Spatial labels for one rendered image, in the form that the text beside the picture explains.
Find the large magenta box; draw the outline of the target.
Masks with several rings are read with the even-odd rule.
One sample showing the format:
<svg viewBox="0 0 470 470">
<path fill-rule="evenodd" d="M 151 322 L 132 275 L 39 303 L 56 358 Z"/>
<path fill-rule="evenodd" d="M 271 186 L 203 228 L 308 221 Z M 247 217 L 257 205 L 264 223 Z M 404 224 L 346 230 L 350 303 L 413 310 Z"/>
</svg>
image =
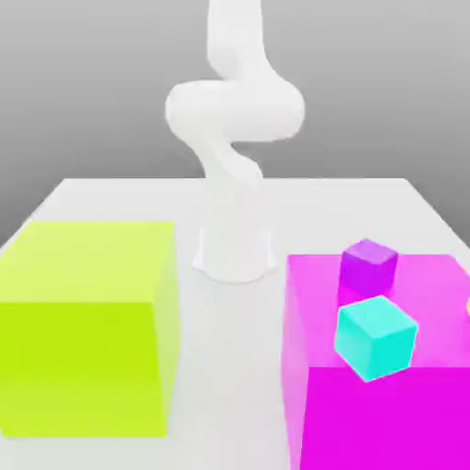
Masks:
<svg viewBox="0 0 470 470">
<path fill-rule="evenodd" d="M 392 302 L 419 325 L 410 367 L 365 383 L 334 350 L 337 254 L 286 264 L 281 382 L 291 470 L 470 470 L 470 274 L 405 254 Z"/>
</svg>

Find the small purple cube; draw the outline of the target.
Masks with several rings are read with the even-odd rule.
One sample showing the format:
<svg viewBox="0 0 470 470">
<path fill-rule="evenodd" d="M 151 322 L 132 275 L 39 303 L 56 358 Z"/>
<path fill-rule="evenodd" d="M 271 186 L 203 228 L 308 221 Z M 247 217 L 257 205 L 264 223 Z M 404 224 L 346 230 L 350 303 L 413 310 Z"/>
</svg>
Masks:
<svg viewBox="0 0 470 470">
<path fill-rule="evenodd" d="M 366 296 L 389 290 L 395 280 L 398 252 L 369 239 L 348 247 L 341 255 L 340 285 Z"/>
</svg>

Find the small cyan cube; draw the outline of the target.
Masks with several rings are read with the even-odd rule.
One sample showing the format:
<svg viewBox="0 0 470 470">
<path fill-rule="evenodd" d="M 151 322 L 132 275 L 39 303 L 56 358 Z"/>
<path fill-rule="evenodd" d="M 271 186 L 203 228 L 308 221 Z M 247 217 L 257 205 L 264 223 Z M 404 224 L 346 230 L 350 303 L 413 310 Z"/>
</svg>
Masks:
<svg viewBox="0 0 470 470">
<path fill-rule="evenodd" d="M 409 368 L 419 324 L 387 297 L 339 307 L 335 352 L 365 383 Z"/>
</svg>

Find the large lime green box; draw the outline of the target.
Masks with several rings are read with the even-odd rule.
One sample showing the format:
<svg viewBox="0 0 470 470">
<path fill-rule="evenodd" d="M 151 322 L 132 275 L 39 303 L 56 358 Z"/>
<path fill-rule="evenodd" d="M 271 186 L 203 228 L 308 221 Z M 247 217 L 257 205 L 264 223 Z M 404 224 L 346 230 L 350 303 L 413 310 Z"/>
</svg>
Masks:
<svg viewBox="0 0 470 470">
<path fill-rule="evenodd" d="M 163 436 L 180 342 L 170 222 L 32 221 L 0 253 L 6 436 Z"/>
</svg>

